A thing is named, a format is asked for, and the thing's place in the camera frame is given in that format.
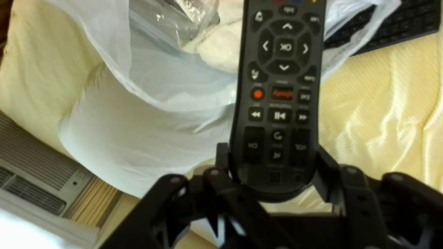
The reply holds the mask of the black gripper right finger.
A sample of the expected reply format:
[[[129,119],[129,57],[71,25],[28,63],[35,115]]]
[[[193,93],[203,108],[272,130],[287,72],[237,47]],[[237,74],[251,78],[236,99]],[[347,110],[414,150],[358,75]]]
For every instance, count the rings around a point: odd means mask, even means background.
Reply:
[[[443,249],[443,194],[401,172],[371,179],[316,155],[315,187],[345,223],[349,249]]]

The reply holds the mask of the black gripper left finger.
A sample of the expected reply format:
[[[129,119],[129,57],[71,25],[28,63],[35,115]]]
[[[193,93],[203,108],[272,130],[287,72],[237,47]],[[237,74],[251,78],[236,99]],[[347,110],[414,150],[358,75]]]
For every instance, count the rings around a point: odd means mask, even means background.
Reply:
[[[297,249],[259,201],[225,173],[161,178],[100,249],[175,249],[198,220],[209,222],[221,249]]]

